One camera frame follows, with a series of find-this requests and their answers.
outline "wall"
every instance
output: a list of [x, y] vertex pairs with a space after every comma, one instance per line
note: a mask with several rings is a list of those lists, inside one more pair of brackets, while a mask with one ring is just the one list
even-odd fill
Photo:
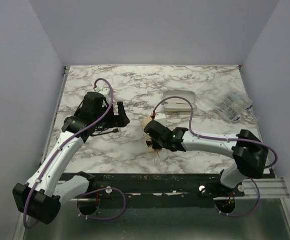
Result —
[[263, 139], [278, 151], [275, 172], [290, 192], [290, 0], [278, 3], [242, 73]]
[[0, 240], [13, 237], [12, 189], [38, 167], [62, 75], [28, 0], [0, 0]]
[[241, 64], [277, 0], [30, 0], [66, 65]]

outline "marble tabletop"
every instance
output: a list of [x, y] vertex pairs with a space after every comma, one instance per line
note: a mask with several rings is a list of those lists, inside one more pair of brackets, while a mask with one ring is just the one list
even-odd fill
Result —
[[[59, 136], [65, 117], [75, 112], [86, 92], [93, 90], [97, 78], [105, 78], [112, 84], [114, 99], [123, 101], [130, 123], [118, 133], [90, 137], [68, 164], [67, 173], [219, 173], [233, 163], [226, 156], [202, 151], [163, 149], [159, 154], [149, 153], [140, 120], [152, 113], [167, 90], [193, 91], [196, 104], [200, 89], [210, 81], [229, 84], [244, 93], [238, 66], [71, 66], [49, 150]], [[166, 113], [166, 116], [167, 127], [188, 127], [189, 113]], [[246, 110], [236, 123], [227, 123], [197, 104], [192, 125], [195, 131], [202, 133], [235, 134], [247, 129], [258, 136], [251, 110]]]

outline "purple cable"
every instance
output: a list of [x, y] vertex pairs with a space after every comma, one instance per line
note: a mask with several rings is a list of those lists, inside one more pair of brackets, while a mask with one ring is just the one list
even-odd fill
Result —
[[259, 188], [258, 188], [256, 182], [254, 181], [254, 179], [251, 179], [250, 178], [250, 180], [255, 184], [255, 187], [256, 187], [256, 190], [257, 190], [257, 202], [256, 202], [255, 206], [252, 208], [252, 210], [250, 210], [250, 211], [248, 211], [248, 212], [246, 212], [244, 214], [240, 214], [240, 215], [231, 215], [231, 214], [224, 213], [221, 210], [219, 210], [219, 208], [217, 207], [217, 205], [214, 203], [214, 206], [215, 206], [215, 208], [216, 208], [216, 210], [218, 211], [219, 214], [222, 214], [222, 215], [224, 215], [226, 217], [240, 218], [240, 217], [244, 217], [244, 216], [247, 216], [247, 215], [251, 214], [252, 212], [254, 212], [258, 208], [258, 206], [260, 204], [260, 192], [259, 192]]
[[126, 209], [126, 198], [125, 198], [125, 195], [123, 194], [122, 191], [120, 191], [119, 189], [117, 188], [114, 188], [114, 187], [104, 187], [104, 188], [100, 188], [100, 189], [97, 189], [97, 190], [94, 190], [94, 191], [90, 191], [90, 192], [86, 192], [84, 194], [81, 194], [79, 196], [85, 196], [85, 195], [89, 195], [89, 194], [94, 194], [94, 193], [97, 193], [97, 192], [100, 192], [100, 191], [103, 191], [103, 190], [115, 190], [117, 192], [119, 192], [121, 194], [121, 196], [123, 196], [123, 199], [124, 199], [124, 205], [123, 205], [123, 208], [121, 209], [121, 211], [115, 215], [115, 216], [110, 216], [110, 217], [102, 217], [102, 218], [99, 218], [99, 217], [94, 217], [94, 216], [89, 216], [89, 215], [83, 215], [81, 212], [80, 212], [80, 208], [79, 208], [79, 205], [77, 206], [77, 209], [78, 209], [78, 212], [81, 216], [83, 217], [86, 217], [88, 219], [95, 219], [95, 220], [112, 220], [112, 219], [116, 219], [117, 217], [119, 217], [121, 214], [123, 214], [123, 212], [125, 211]]
[[[114, 90], [113, 88], [111, 87], [110, 83], [104, 79], [104, 78], [98, 78], [95, 80], [95, 83], [94, 83], [94, 87], [96, 87], [97, 85], [97, 82], [98, 81], [104, 81], [109, 89], [110, 89], [110, 103], [106, 109], [106, 111], [104, 112], [104, 114], [102, 114], [96, 121], [94, 121], [93, 123], [91, 123], [90, 125], [86, 126], [85, 128], [79, 130], [78, 132], [76, 132], [74, 135], [72, 135], [71, 137], [69, 137], [67, 140], [65, 140], [61, 145], [60, 145], [60, 150], [56, 150], [54, 152], [54, 154], [51, 156], [51, 158], [49, 159], [49, 161], [47, 162], [46, 166], [44, 167], [44, 169], [41, 171], [41, 173], [39, 174], [37, 180], [41, 180], [41, 178], [43, 177], [43, 175], [45, 174], [45, 172], [47, 171], [48, 167], [50, 166], [50, 164], [52, 163], [52, 161], [54, 160], [54, 158], [57, 156], [57, 154], [59, 152], [61, 152], [61, 150], [64, 148], [64, 146], [69, 142], [71, 141], [73, 138], [77, 137], [78, 135], [80, 135], [81, 133], [83, 133], [84, 131], [88, 130], [89, 128], [91, 128], [92, 126], [96, 125], [98, 122], [100, 122], [105, 116], [106, 114], [109, 112], [110, 108], [112, 107], [112, 104], [113, 104], [113, 99], [114, 99]], [[35, 182], [33, 187], [30, 189], [30, 192], [28, 194], [28, 197], [26, 199], [26, 203], [25, 203], [25, 208], [24, 208], [24, 215], [23, 215], [23, 222], [24, 222], [24, 226], [25, 228], [27, 229], [30, 229], [32, 227], [34, 227], [39, 221], [35, 221], [34, 224], [32, 225], [28, 225], [28, 222], [27, 222], [27, 212], [28, 212], [28, 207], [29, 207], [29, 202], [30, 202], [30, 199], [34, 193], [34, 190], [36, 189], [38, 185], [38, 182]]]
[[[200, 135], [200, 134], [198, 135], [197, 133], [195, 133], [192, 130], [191, 122], [193, 120], [193, 112], [194, 112], [193, 105], [190, 103], [190, 101], [188, 101], [184, 97], [181, 97], [181, 96], [180, 97], [179, 96], [170, 96], [170, 97], [164, 98], [154, 108], [153, 115], [156, 114], [156, 110], [157, 110], [158, 106], [161, 105], [163, 102], [165, 102], [168, 99], [182, 99], [182, 100], [184, 100], [185, 102], [187, 102], [189, 104], [189, 106], [190, 106], [189, 131], [191, 132], [191, 134], [193, 134], [194, 136], [196, 136], [198, 138], [201, 137], [202, 139], [216, 140], [216, 141], [227, 141], [227, 139], [223, 138], [223, 137], [220, 138], [220, 137], [214, 137], [214, 136], [211, 136], [211, 137], [210, 136], [204, 136], [204, 135]], [[267, 149], [270, 149], [272, 151], [272, 153], [274, 154], [274, 161], [272, 163], [270, 163], [269, 165], [265, 166], [266, 169], [272, 167], [273, 165], [275, 165], [277, 160], [278, 160], [278, 155], [277, 155], [276, 151], [272, 147], [270, 147], [270, 146], [268, 146], [268, 145], [266, 145], [266, 144], [264, 144], [264, 143], [262, 143], [260, 141], [254, 141], [254, 140], [243, 139], [243, 138], [242, 139], [241, 138], [232, 138], [232, 139], [229, 138], [228, 141], [236, 141], [236, 142], [241, 142], [242, 141], [242, 142], [246, 142], [246, 143], [253, 143], [253, 144], [261, 145], [261, 146], [263, 146], [263, 147], [265, 147]]]

